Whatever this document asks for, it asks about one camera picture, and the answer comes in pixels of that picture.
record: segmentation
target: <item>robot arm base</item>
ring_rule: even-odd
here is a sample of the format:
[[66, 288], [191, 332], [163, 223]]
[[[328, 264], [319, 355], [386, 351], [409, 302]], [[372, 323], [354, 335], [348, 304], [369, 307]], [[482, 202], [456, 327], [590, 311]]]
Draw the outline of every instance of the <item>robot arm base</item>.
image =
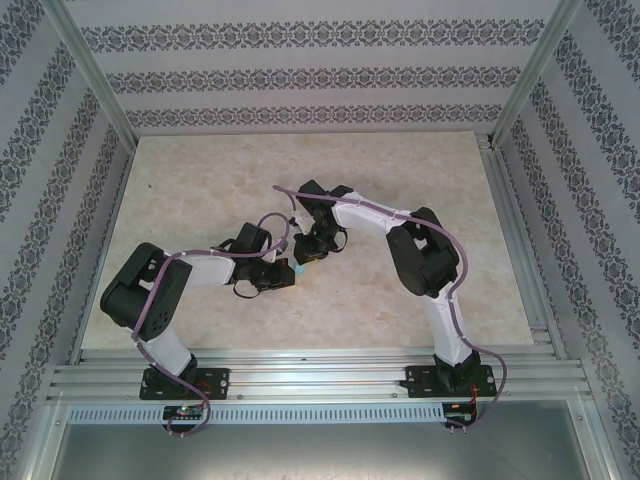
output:
[[438, 355], [434, 355], [433, 358], [436, 361], [438, 380], [446, 391], [451, 393], [469, 392], [472, 378], [480, 366], [480, 354], [477, 351], [472, 350], [462, 363], [455, 366], [441, 360]]
[[[198, 368], [198, 361], [192, 354], [189, 364], [179, 377], [202, 390], [210, 400], [227, 399], [229, 389], [229, 369], [227, 368]], [[142, 376], [140, 400], [200, 400], [200, 397], [154, 367], [150, 367]]]

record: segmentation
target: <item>floor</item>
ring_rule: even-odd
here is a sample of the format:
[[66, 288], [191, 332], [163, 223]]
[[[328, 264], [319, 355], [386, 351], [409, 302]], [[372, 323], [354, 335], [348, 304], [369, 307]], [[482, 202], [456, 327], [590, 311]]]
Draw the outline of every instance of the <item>floor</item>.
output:
[[[531, 344], [527, 319], [471, 132], [145, 137], [138, 146], [83, 348], [133, 348], [99, 297], [135, 247], [208, 248], [245, 221], [290, 213], [274, 184], [315, 179], [394, 208], [432, 208], [466, 247], [460, 289], [470, 337]], [[267, 222], [274, 236], [282, 225]], [[384, 239], [351, 232], [346, 250], [306, 266], [296, 286], [243, 300], [227, 286], [185, 291], [172, 325], [188, 347], [432, 346], [420, 298], [397, 279]]]

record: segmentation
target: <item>cable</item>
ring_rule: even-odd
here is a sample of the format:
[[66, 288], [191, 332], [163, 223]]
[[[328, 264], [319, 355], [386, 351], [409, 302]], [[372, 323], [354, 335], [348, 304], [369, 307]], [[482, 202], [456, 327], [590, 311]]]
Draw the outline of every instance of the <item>cable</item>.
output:
[[[263, 215], [263, 217], [258, 220], [258, 227], [262, 227], [262, 224], [264, 223], [264, 221], [267, 218], [271, 218], [271, 217], [279, 217], [282, 218], [284, 217], [284, 215], [282, 215], [280, 212], [271, 212], [271, 213], [267, 213], [266, 215]], [[271, 248], [271, 242], [273, 241], [273, 237], [271, 236], [271, 232], [267, 231], [267, 240], [269, 241], [269, 243], [267, 244], [267, 249]]]
[[258, 290], [258, 293], [256, 293], [253, 297], [250, 297], [248, 295], [243, 295], [242, 293], [238, 293], [238, 290], [236, 289], [237, 286], [238, 286], [238, 282], [233, 284], [233, 293], [235, 293], [237, 297], [244, 298], [245, 300], [252, 300], [256, 298], [258, 295], [260, 295], [261, 293], [260, 290]]
[[349, 243], [349, 234], [347, 233], [347, 230], [345, 228], [341, 228], [340, 232], [344, 235], [344, 244], [336, 250], [331, 250], [333, 253], [340, 253], [347, 247], [347, 243]]
[[473, 403], [473, 412], [471, 413], [471, 416], [473, 417], [476, 413], [478, 413], [478, 387], [476, 387], [475, 383], [471, 384], [471, 402], [469, 402], [470, 404]]
[[[493, 409], [496, 402], [502, 395], [502, 391], [504, 390], [504, 386], [507, 381], [507, 363], [504, 361], [504, 358], [502, 358], [502, 356], [500, 356], [498, 353], [487, 350], [486, 348], [478, 347], [473, 343], [471, 343], [464, 336], [464, 333], [462, 332], [462, 328], [460, 328], [458, 317], [456, 315], [456, 309], [453, 303], [453, 294], [460, 287], [460, 285], [462, 285], [462, 282], [464, 282], [465, 278], [467, 278], [467, 274], [469, 273], [469, 259], [467, 258], [467, 254], [464, 248], [462, 247], [462, 244], [458, 241], [458, 239], [454, 237], [451, 233], [449, 233], [447, 230], [445, 230], [439, 225], [436, 225], [435, 223], [427, 222], [426, 220], [422, 220], [421, 218], [415, 218], [415, 217], [410, 217], [408, 215], [398, 214], [394, 210], [381, 207], [380, 205], [376, 205], [366, 200], [362, 200], [362, 199], [355, 200], [353, 198], [344, 198], [344, 197], [332, 197], [330, 195], [313, 195], [310, 193], [300, 193], [300, 192], [295, 192], [293, 190], [287, 190], [286, 188], [282, 188], [278, 185], [274, 185], [273, 189], [276, 190], [277, 192], [281, 192], [287, 195], [289, 197], [289, 200], [291, 200], [292, 203], [295, 203], [295, 198], [298, 197], [298, 198], [308, 198], [310, 200], [320, 200], [325, 202], [341, 202], [341, 203], [350, 203], [352, 205], [362, 205], [363, 207], [370, 208], [372, 210], [375, 210], [376, 212], [388, 215], [389, 217], [395, 217], [400, 220], [404, 220], [405, 222], [413, 222], [413, 223], [417, 223], [418, 225], [424, 225], [425, 227], [435, 230], [441, 235], [444, 235], [455, 246], [456, 250], [458, 251], [458, 254], [460, 255], [462, 272], [460, 273], [460, 276], [456, 279], [456, 281], [453, 283], [453, 285], [447, 292], [447, 301], [449, 302], [449, 309], [451, 311], [451, 319], [453, 321], [453, 327], [455, 328], [458, 338], [462, 341], [462, 343], [464, 343], [467, 347], [469, 347], [472, 350], [476, 350], [479, 353], [483, 353], [485, 355], [494, 357], [495, 359], [498, 360], [498, 362], [500, 362], [500, 366], [502, 367], [502, 379], [500, 380], [500, 386], [496, 391], [496, 395], [493, 397], [493, 400], [491, 400], [491, 403], [485, 410], [482, 417], [476, 420], [469, 427], [465, 427], [465, 431], [467, 429], [471, 429], [471, 427], [475, 428], [475, 426], [478, 423], [480, 423], [487, 417], [489, 412]], [[453, 422], [451, 420], [449, 420], [449, 423], [453, 423], [454, 425], [464, 427], [464, 425], [462, 425], [461, 423]]]
[[158, 362], [156, 362], [153, 356], [144, 348], [144, 345], [140, 341], [140, 335], [139, 335], [140, 329], [142, 329], [142, 325], [144, 324], [144, 321], [147, 318], [149, 309], [151, 308], [151, 304], [153, 303], [153, 299], [155, 298], [158, 292], [158, 288], [160, 288], [160, 283], [162, 282], [162, 278], [164, 277], [164, 274], [166, 273], [167, 268], [169, 267], [169, 264], [172, 261], [174, 261], [176, 258], [180, 258], [180, 257], [189, 257], [189, 256], [195, 256], [195, 255], [197, 256], [211, 255], [213, 257], [227, 257], [227, 258], [259, 258], [259, 257], [263, 257], [267, 253], [276, 251], [278, 248], [283, 246], [287, 241], [287, 237], [289, 236], [289, 219], [285, 217], [283, 214], [278, 212], [268, 213], [263, 217], [263, 220], [267, 217], [280, 217], [285, 222], [284, 235], [282, 236], [280, 241], [276, 242], [275, 245], [273, 245], [270, 248], [267, 248], [266, 250], [263, 250], [262, 252], [257, 252], [257, 253], [229, 253], [226, 251], [211, 249], [211, 250], [185, 250], [183, 252], [177, 252], [177, 253], [174, 253], [173, 255], [169, 255], [169, 257], [167, 257], [167, 259], [164, 261], [164, 263], [160, 267], [160, 270], [158, 271], [158, 275], [156, 276], [155, 281], [153, 283], [153, 287], [151, 288], [151, 291], [147, 296], [147, 301], [145, 302], [144, 307], [142, 307], [142, 311], [140, 312], [138, 321], [136, 322], [136, 325], [133, 328], [133, 331], [131, 332], [131, 339], [133, 340], [136, 347], [138, 348], [138, 351], [151, 364], [151, 366], [155, 367], [156, 370], [158, 370], [160, 373], [169, 377], [174, 382], [177, 382], [178, 384], [182, 385], [183, 387], [191, 390], [196, 395], [198, 395], [202, 399], [202, 402], [204, 403], [204, 405], [207, 407], [207, 414], [204, 421], [196, 425], [195, 427], [193, 427], [188, 432], [178, 433], [171, 430], [171, 422], [173, 421], [173, 418], [169, 419], [169, 422], [167, 423], [167, 431], [169, 432], [170, 436], [175, 435], [179, 437], [188, 437], [202, 430], [209, 423], [209, 420], [211, 419], [211, 403], [209, 402], [209, 399], [202, 391], [200, 391], [190, 383], [185, 382], [179, 376], [174, 375], [173, 373], [168, 371], [166, 368], [164, 368], [162, 365], [160, 365]]

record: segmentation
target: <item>wall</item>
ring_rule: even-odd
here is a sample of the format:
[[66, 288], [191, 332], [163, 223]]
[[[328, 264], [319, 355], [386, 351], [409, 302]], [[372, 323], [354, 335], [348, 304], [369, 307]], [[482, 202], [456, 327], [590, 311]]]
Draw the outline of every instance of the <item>wall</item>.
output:
[[35, 0], [0, 0], [0, 479], [68, 361], [130, 158]]
[[502, 146], [623, 478], [640, 478], [639, 12], [638, 0], [586, 0]]
[[489, 133], [556, 4], [67, 2], [139, 135]]

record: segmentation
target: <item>metal sheet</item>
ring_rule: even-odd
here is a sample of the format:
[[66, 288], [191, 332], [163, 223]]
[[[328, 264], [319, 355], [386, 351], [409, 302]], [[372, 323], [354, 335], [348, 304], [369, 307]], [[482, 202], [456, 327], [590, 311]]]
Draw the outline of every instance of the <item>metal sheet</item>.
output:
[[66, 429], [54, 479], [582, 479], [563, 402], [502, 403], [484, 425], [217, 425], [183, 440], [160, 426]]

